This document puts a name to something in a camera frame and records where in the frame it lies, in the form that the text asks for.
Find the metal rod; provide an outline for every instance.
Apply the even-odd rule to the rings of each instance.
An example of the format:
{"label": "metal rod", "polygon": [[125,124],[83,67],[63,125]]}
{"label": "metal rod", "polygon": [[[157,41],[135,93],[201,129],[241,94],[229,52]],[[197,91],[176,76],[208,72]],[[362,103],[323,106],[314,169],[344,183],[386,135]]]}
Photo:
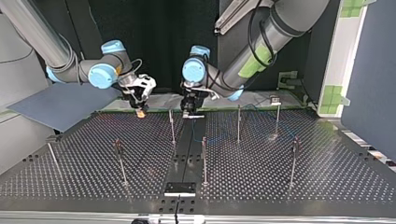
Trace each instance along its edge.
{"label": "metal rod", "polygon": [[124,179],[124,184],[128,185],[128,180],[126,179],[125,169],[124,169],[121,157],[120,157],[120,166],[121,166],[121,170],[122,170],[122,176],[123,176],[123,179]]}
{"label": "metal rod", "polygon": [[175,127],[174,127],[174,120],[173,120],[173,111],[172,109],[169,110],[169,121],[171,122],[171,127],[172,127],[172,143],[176,143],[175,139]]}
{"label": "metal rod", "polygon": [[56,167],[58,168],[59,174],[62,177],[62,172],[61,172],[61,167],[59,166],[58,160],[56,160],[55,153],[53,151],[52,145],[50,143],[47,143],[50,151],[50,155],[52,156],[53,161],[55,162]]}
{"label": "metal rod", "polygon": [[277,106],[275,134],[277,134],[277,129],[279,127],[279,115],[280,115],[280,105]]}
{"label": "metal rod", "polygon": [[241,142],[241,105],[238,105],[238,143]]}
{"label": "metal rod", "polygon": [[202,154],[204,158],[204,186],[206,186],[207,183],[207,173],[206,173],[206,137],[202,138]]}
{"label": "metal rod", "polygon": [[291,188],[293,187],[295,167],[296,167],[296,154],[295,154],[295,152],[294,152],[294,155],[293,155],[293,165],[291,166],[291,177],[290,177],[289,190],[291,190]]}

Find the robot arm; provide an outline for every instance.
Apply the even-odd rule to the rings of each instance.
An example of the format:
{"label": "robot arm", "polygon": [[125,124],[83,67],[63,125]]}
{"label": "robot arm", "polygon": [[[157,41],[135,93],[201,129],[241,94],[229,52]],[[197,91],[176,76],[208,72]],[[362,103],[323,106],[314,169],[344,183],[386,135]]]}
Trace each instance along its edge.
{"label": "robot arm", "polygon": [[0,0],[1,10],[47,64],[55,82],[90,82],[99,89],[119,83],[131,106],[143,109],[156,82],[148,75],[137,75],[125,47],[119,40],[102,46],[99,60],[80,60],[67,40],[58,35],[35,6],[33,0]]}
{"label": "robot arm", "polygon": [[[257,3],[257,10],[262,1],[254,2]],[[255,44],[252,44],[252,48],[246,46],[224,72],[208,63],[209,49],[193,46],[190,58],[184,63],[182,70],[185,92],[182,109],[190,115],[195,113],[202,105],[203,99],[200,96],[205,96],[199,90],[205,90],[206,96],[211,92],[209,94],[214,95],[214,98],[220,95],[236,101],[248,80],[271,65],[272,54],[279,52],[292,38],[308,31],[328,3],[329,0],[274,1],[270,17],[261,22],[262,35],[253,42]]]}

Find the black cable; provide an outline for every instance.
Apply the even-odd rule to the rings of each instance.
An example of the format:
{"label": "black cable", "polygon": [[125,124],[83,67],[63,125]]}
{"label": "black cable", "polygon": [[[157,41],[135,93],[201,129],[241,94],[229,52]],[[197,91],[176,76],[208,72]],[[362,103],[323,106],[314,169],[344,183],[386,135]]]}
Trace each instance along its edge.
{"label": "black cable", "polygon": [[312,97],[309,95],[308,91],[306,90],[306,87],[305,87],[305,84],[304,84],[303,80],[300,79],[300,82],[301,82],[301,86],[304,89],[305,94],[308,96],[308,100],[310,102],[312,102],[312,104],[314,105],[315,109],[318,110],[318,106],[315,104],[314,99],[312,99]]}
{"label": "black cable", "polygon": [[32,55],[33,52],[34,52],[34,50],[31,49],[30,52],[28,54],[26,54],[25,56],[23,56],[23,57],[20,57],[18,59],[9,60],[9,61],[0,62],[0,63],[15,63],[17,61],[20,61],[20,60],[23,60],[23,59],[29,57],[30,55]]}
{"label": "black cable", "polygon": [[260,21],[260,23],[259,23],[259,26],[260,26],[260,33],[262,34],[262,39],[263,39],[263,41],[264,41],[266,47],[267,47],[268,50],[270,51],[270,54],[271,54],[270,63],[267,64],[267,63],[263,62],[263,61],[259,58],[259,56],[258,56],[257,53],[256,53],[255,48],[253,47],[253,40],[252,40],[252,38],[251,38],[251,33],[252,33],[252,31],[251,31],[251,26],[252,26],[252,24],[253,24],[254,18],[255,18],[255,16],[256,16],[257,11],[259,10],[259,7],[260,7],[260,4],[261,4],[261,3],[262,3],[262,0],[259,0],[259,1],[257,2],[257,5],[256,5],[256,7],[254,8],[254,10],[253,10],[253,12],[252,12],[252,14],[251,14],[251,16],[250,16],[250,20],[249,20],[249,22],[248,22],[248,27],[247,27],[247,42],[248,42],[248,46],[250,47],[251,53],[253,54],[253,56],[254,56],[254,58],[256,59],[256,61],[257,61],[258,63],[260,63],[260,64],[261,64],[262,66],[264,66],[264,67],[270,67],[270,66],[274,65],[274,63],[275,63],[275,61],[276,61],[276,56],[275,56],[275,54],[274,54],[274,50],[273,50],[273,48],[272,48],[272,46],[271,46],[271,44],[270,44],[270,41],[268,40],[268,36],[267,36],[266,33],[265,33],[265,29],[264,29],[263,26],[262,26],[262,21]]}
{"label": "black cable", "polygon": [[177,198],[177,205],[176,205],[176,210],[175,210],[175,223],[178,224],[178,216],[177,216],[177,210],[178,210],[178,203],[180,201],[180,196]]}
{"label": "black cable", "polygon": [[[252,27],[254,18],[255,18],[255,16],[256,16],[257,11],[259,10],[259,7],[260,7],[260,4],[261,4],[261,3],[262,3],[262,0],[258,1],[256,7],[254,8],[254,10],[253,10],[253,12],[252,12],[252,14],[251,14],[251,16],[250,16],[250,20],[249,20],[249,23],[248,23],[248,29],[247,29],[247,41],[248,41],[249,48],[250,48],[250,50],[251,50],[251,52],[252,52],[254,58],[256,59],[256,61],[257,61],[260,65],[262,65],[262,66],[264,66],[264,67],[271,67],[271,66],[273,66],[273,65],[275,64],[275,62],[276,62],[277,54],[274,53],[274,49],[273,49],[273,47],[271,46],[271,43],[270,43],[270,41],[269,41],[269,39],[268,39],[268,36],[267,36],[267,34],[266,34],[266,32],[265,32],[264,21],[260,21],[259,27],[260,27],[260,33],[261,33],[261,35],[262,35],[262,40],[264,41],[266,47],[268,48],[268,50],[270,51],[270,54],[271,54],[271,59],[269,60],[270,63],[266,64],[266,63],[264,63],[264,62],[259,58],[259,56],[258,56],[257,53],[256,53],[256,50],[255,50],[254,47],[253,47],[253,43],[252,43],[253,40],[252,40],[252,38],[251,38],[251,33],[252,33],[251,27]],[[207,56],[204,57],[204,59],[205,59],[205,69],[206,69],[206,71],[207,71],[207,61],[208,61]],[[213,83],[211,84],[211,86],[213,86],[213,84],[216,84],[219,88],[221,88],[221,89],[223,89],[223,90],[225,90],[225,91],[240,91],[240,90],[246,90],[247,88],[249,88],[249,87],[254,83],[254,81],[257,79],[258,76],[259,76],[259,75],[256,75],[247,85],[244,86],[244,88],[234,88],[234,87],[231,87],[230,85],[228,85],[227,82],[225,82],[225,80],[224,80],[224,75],[221,75],[220,78],[221,78],[221,82],[222,82],[222,83],[224,84],[224,86],[226,86],[226,87],[221,86],[221,85],[216,81],[216,80],[217,80],[216,78],[213,79],[212,76],[208,75],[208,77],[209,77],[209,78],[212,80],[212,82],[213,82]]]}

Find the vertical metal post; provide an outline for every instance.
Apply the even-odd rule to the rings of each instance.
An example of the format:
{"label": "vertical metal post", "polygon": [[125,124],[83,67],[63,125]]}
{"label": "vertical metal post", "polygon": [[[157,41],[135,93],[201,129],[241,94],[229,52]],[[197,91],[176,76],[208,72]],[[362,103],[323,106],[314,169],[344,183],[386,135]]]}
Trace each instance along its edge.
{"label": "vertical metal post", "polygon": [[293,142],[292,142],[293,148],[293,165],[291,166],[291,176],[290,176],[290,185],[289,185],[289,191],[293,188],[293,183],[294,183],[294,173],[295,173],[295,168],[296,168],[296,162],[297,162],[297,157],[300,155],[300,140],[298,137],[294,137]]}
{"label": "vertical metal post", "polygon": [[275,135],[277,135],[277,129],[279,127],[279,115],[280,115],[280,105],[277,106]]}
{"label": "vertical metal post", "polygon": [[241,142],[241,105],[238,105],[238,144]]}
{"label": "vertical metal post", "polygon": [[207,183],[207,173],[206,173],[206,137],[202,138],[202,157],[204,158],[204,186]]}
{"label": "vertical metal post", "polygon": [[172,143],[176,143],[175,139],[175,127],[174,127],[174,120],[173,120],[173,111],[172,109],[169,110],[169,121],[171,122],[171,127],[172,127]]}
{"label": "vertical metal post", "polygon": [[50,151],[50,155],[52,156],[53,161],[55,162],[56,167],[58,168],[59,174],[62,177],[62,172],[61,172],[61,167],[59,166],[58,160],[56,160],[55,153],[53,152],[52,145],[50,143],[47,143]]}
{"label": "vertical metal post", "polygon": [[126,174],[125,174],[125,168],[123,167],[123,162],[122,162],[122,157],[120,156],[120,166],[121,166],[121,170],[122,170],[122,176],[124,179],[124,185],[127,186],[128,185],[128,180],[126,179]]}

